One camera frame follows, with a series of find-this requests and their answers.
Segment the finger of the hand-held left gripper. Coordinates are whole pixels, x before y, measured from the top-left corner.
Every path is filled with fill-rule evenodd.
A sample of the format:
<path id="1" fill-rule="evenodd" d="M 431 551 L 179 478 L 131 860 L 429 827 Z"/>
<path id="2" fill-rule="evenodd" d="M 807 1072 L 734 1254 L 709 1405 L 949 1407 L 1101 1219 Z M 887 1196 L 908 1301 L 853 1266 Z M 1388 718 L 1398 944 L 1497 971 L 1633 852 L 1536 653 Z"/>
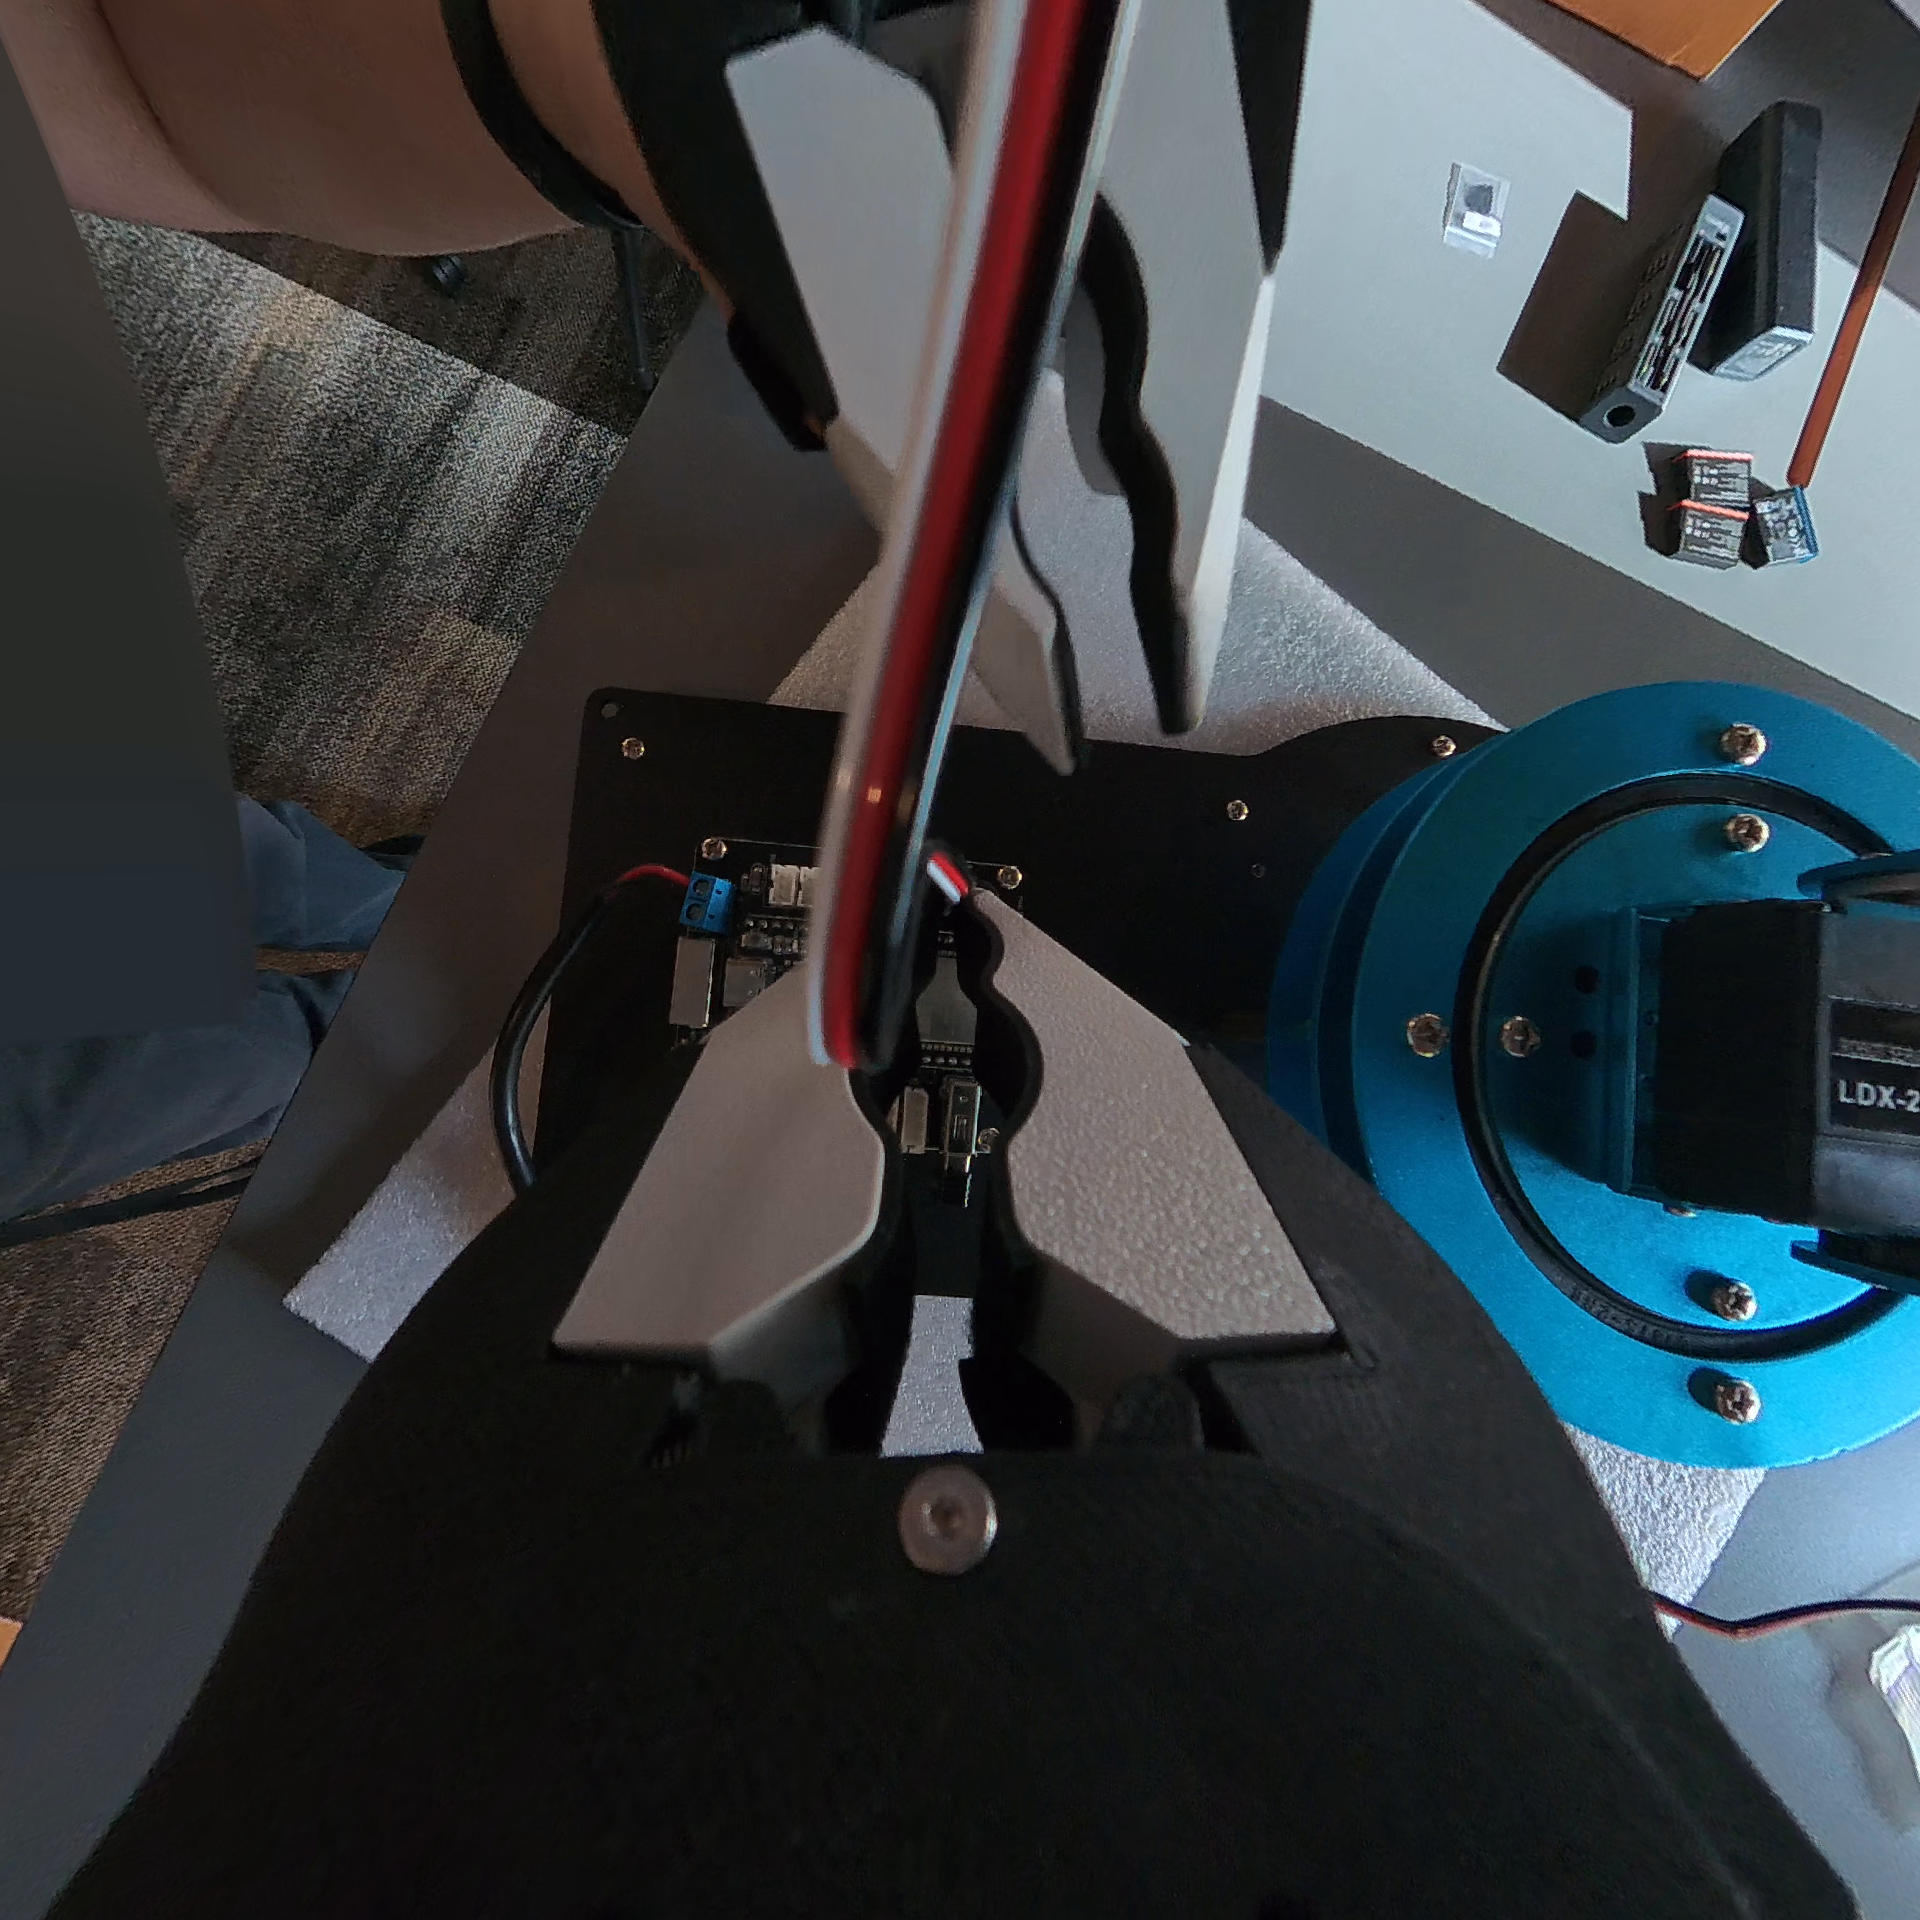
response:
<path id="1" fill-rule="evenodd" d="M 1259 4 L 1140 4 L 1079 280 L 1097 446 L 1164 733 L 1204 718 L 1228 622 L 1281 249 L 1281 50 Z"/>
<path id="2" fill-rule="evenodd" d="M 800 30 L 724 70 L 831 373 L 831 453 L 885 533 L 946 254 L 969 30 Z"/>

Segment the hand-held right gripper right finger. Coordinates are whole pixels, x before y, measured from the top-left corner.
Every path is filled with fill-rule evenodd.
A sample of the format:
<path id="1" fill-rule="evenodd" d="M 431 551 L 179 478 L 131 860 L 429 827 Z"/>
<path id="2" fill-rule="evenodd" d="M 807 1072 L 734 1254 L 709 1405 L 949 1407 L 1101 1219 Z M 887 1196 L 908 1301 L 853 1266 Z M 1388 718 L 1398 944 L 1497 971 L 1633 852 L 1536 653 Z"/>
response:
<path id="1" fill-rule="evenodd" d="M 1017 1351 L 1105 1411 L 1190 1363 L 1331 1350 L 1335 1319 L 1172 1024 L 982 895 L 963 985 L 998 1110 Z"/>

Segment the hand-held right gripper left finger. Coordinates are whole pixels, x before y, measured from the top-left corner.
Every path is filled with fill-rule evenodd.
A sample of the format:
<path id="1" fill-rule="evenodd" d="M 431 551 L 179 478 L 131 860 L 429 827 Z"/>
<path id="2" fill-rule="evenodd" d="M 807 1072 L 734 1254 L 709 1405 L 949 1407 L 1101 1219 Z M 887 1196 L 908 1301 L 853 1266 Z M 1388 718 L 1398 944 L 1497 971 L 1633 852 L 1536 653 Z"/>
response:
<path id="1" fill-rule="evenodd" d="M 880 1229 L 885 1152 L 849 1072 L 809 1052 L 809 972 L 698 1048 L 554 1330 L 564 1355 L 679 1363 L 783 1405 L 849 1370 L 836 1277 Z"/>

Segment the blue toy robot arm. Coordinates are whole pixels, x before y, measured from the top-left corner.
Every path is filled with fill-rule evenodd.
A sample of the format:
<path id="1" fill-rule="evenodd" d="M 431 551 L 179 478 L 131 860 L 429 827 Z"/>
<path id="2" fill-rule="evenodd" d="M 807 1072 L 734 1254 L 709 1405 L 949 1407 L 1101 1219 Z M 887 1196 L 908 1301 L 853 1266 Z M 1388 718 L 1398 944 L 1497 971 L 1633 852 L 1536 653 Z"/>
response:
<path id="1" fill-rule="evenodd" d="M 661 1057 L 709 836 L 831 884 L 836 714 L 588 699 L 543 1163 Z M 998 899 L 1190 1046 L 1222 1116 L 1265 1080 L 1472 1291 L 1562 1422 L 1716 1471 L 1918 1422 L 1918 759 L 1733 681 L 1602 691 L 1519 733 L 1322 726 L 1259 753 L 1097 746 L 1057 778 L 957 728 L 930 813 Z M 967 1208 L 908 1173 L 883 1074 L 883 1243 L 998 1313 L 998 1163 Z"/>

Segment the black control circuit board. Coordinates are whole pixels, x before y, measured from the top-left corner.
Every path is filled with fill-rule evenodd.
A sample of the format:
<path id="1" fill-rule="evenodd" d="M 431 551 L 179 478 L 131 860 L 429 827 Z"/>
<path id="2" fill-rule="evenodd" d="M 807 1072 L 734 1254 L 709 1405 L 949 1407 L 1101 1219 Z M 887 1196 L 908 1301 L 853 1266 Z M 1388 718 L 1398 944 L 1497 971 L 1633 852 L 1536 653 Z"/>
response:
<path id="1" fill-rule="evenodd" d="M 796 844 L 709 836 L 679 912 L 667 1024 L 697 1043 L 807 957 L 821 860 Z M 998 1110 L 976 1079 L 976 1005 L 957 975 L 953 907 L 923 917 L 910 1068 L 890 1068 L 887 1123 L 919 1188 L 967 1208 L 973 1177 L 998 1139 Z"/>

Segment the person's left forearm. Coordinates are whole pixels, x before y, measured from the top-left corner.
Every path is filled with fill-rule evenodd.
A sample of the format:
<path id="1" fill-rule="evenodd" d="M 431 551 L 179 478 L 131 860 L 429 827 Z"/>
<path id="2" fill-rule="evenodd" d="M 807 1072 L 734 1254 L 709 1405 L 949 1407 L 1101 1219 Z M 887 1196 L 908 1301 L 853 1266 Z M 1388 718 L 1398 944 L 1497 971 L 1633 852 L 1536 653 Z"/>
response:
<path id="1" fill-rule="evenodd" d="M 535 220 L 467 102 L 441 4 L 98 4 L 161 156 L 235 223 L 461 252 Z"/>

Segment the person's left hand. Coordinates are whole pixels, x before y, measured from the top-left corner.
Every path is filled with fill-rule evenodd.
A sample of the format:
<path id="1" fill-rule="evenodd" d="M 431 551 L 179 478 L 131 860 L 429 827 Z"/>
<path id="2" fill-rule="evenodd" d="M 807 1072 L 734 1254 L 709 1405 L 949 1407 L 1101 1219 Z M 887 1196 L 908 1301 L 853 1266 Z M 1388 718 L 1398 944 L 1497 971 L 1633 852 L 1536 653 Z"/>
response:
<path id="1" fill-rule="evenodd" d="M 656 180 L 610 74 L 594 4 L 493 4 L 493 22 L 538 123 L 594 180 L 610 187 L 638 223 L 697 267 L 723 316 L 730 316 L 730 296 L 691 252 L 656 194 Z"/>

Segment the white table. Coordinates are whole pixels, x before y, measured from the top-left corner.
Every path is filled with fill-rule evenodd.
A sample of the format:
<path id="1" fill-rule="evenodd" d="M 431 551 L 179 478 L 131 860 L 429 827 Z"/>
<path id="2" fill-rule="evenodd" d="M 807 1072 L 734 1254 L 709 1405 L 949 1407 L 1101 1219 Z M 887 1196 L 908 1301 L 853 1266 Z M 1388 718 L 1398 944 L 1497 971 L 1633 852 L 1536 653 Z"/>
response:
<path id="1" fill-rule="evenodd" d="M 1751 384 L 1687 367 L 1647 433 L 1590 438 L 1578 413 L 1647 252 L 1780 97 L 1825 118 L 1815 347 Z M 1780 4 L 1708 83 L 1547 4 L 1317 4 L 1250 515 L 1388 638 L 1412 615 L 1453 659 L 1443 615 L 1516 640 L 1544 618 L 1542 574 L 1574 562 L 1564 611 L 1588 591 L 1620 615 L 1595 588 L 1650 588 L 1701 649 L 1730 629 L 1754 667 L 1730 681 L 1918 749 L 1918 220 L 1813 479 L 1818 557 L 1712 573 L 1655 549 L 1672 446 L 1785 478 L 1914 107 L 1899 4 Z M 1513 187 L 1491 257 L 1443 244 L 1458 161 Z"/>

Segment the white foam sheet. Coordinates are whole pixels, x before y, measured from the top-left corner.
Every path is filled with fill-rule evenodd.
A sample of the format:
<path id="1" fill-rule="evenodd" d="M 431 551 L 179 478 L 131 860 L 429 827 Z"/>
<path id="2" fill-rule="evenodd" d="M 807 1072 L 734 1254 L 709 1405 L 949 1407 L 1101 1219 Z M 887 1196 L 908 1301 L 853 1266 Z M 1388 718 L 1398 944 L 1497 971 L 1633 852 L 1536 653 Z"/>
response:
<path id="1" fill-rule="evenodd" d="M 1197 746 L 1259 751 L 1331 722 L 1379 714 L 1491 722 L 1465 691 L 1244 518 L 1234 605 Z M 359 1357 L 383 1351 L 420 1294 L 511 1201 L 498 1151 L 482 1142 L 482 1068 L 482 1062 L 475 1066 L 461 1092 L 289 1296 L 289 1311 Z M 904 1387 L 887 1407 L 883 1453 L 929 1456 L 980 1446 L 957 1386 L 961 1355 L 961 1311 L 916 1311 Z M 1690 1599 L 1763 1486 L 1763 1471 L 1674 1466 L 1574 1428 L 1570 1442 L 1643 1579 Z"/>

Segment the black wristband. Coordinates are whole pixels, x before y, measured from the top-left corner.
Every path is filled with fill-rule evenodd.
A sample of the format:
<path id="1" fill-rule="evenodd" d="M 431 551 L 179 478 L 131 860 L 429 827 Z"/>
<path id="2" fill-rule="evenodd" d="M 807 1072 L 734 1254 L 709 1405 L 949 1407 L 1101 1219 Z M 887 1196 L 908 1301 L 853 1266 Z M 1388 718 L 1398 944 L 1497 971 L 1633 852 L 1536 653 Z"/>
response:
<path id="1" fill-rule="evenodd" d="M 683 249 L 591 4 L 441 4 L 441 22 L 475 110 L 549 205 Z"/>

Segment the grey perforated adapter box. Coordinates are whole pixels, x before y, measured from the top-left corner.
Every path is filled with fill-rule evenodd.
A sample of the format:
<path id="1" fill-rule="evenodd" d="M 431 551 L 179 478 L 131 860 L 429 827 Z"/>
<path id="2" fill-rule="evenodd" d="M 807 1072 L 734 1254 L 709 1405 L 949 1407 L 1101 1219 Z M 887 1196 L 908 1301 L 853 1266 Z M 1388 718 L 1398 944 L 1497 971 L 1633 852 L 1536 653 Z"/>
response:
<path id="1" fill-rule="evenodd" d="M 1588 433 L 1620 444 L 1665 413 L 1737 252 L 1741 229 L 1741 205 L 1708 194 L 1690 220 L 1650 252 L 1598 392 L 1578 418 Z"/>

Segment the person's trouser leg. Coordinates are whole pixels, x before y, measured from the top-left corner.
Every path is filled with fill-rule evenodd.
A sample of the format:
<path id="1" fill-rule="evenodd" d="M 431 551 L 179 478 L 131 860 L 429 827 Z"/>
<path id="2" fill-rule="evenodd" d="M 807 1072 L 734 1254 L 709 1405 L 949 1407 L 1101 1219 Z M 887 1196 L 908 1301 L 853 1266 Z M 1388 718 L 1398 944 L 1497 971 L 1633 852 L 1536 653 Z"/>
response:
<path id="1" fill-rule="evenodd" d="M 367 955 L 409 862 L 294 800 L 235 807 L 253 946 Z M 348 985 L 352 971 L 258 971 L 235 1022 L 3 1046 L 3 1219 L 272 1138 Z"/>

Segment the black rectangular box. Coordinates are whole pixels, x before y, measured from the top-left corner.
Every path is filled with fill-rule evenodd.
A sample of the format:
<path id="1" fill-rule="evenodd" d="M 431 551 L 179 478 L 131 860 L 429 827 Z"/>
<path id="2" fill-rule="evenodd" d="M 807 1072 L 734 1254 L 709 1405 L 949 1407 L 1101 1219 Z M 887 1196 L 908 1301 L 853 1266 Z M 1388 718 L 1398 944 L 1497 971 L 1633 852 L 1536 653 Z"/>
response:
<path id="1" fill-rule="evenodd" d="M 1815 336 L 1822 110 L 1774 102 L 1724 151 L 1716 197 L 1743 217 L 1690 363 L 1754 382 Z"/>

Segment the brown cardboard sheet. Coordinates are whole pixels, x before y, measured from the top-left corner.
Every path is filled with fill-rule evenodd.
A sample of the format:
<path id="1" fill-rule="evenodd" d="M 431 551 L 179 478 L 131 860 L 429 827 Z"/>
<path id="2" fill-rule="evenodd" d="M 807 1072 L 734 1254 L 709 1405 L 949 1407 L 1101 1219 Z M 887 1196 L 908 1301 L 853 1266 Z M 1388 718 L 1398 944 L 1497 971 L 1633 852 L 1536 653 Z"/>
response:
<path id="1" fill-rule="evenodd" d="M 1598 27 L 1618 41 L 1643 53 L 1694 83 L 1712 78 L 1758 27 L 1780 6 L 1763 0 L 1737 4 L 1578 4 L 1553 10 Z"/>

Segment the orange brown stick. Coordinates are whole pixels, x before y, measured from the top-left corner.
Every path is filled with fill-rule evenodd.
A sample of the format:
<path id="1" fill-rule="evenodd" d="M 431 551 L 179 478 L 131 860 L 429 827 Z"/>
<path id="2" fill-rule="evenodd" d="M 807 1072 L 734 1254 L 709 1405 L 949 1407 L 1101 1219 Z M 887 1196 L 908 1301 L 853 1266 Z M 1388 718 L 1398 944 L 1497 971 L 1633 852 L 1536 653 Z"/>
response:
<path id="1" fill-rule="evenodd" d="M 1843 323 L 1834 330 L 1834 344 L 1830 350 L 1825 369 L 1822 369 L 1818 384 L 1813 392 L 1813 405 L 1805 413 L 1804 432 L 1795 438 L 1791 471 L 1785 471 L 1791 490 L 1813 488 L 1818 453 L 1830 442 L 1830 428 L 1834 421 L 1843 389 L 1853 375 L 1866 328 L 1872 320 L 1872 307 L 1880 293 L 1887 265 L 1891 265 L 1893 249 L 1899 242 L 1899 229 L 1904 229 L 1906 210 L 1914 201 L 1914 194 L 1918 194 L 1918 121 L 1910 123 L 1906 139 L 1899 147 L 1899 156 L 1893 163 L 1893 173 L 1887 180 L 1879 223 L 1874 223 L 1872 238 L 1866 244 L 1866 254 L 1857 262 L 1857 275 L 1855 275 L 1848 305 L 1843 309 Z"/>

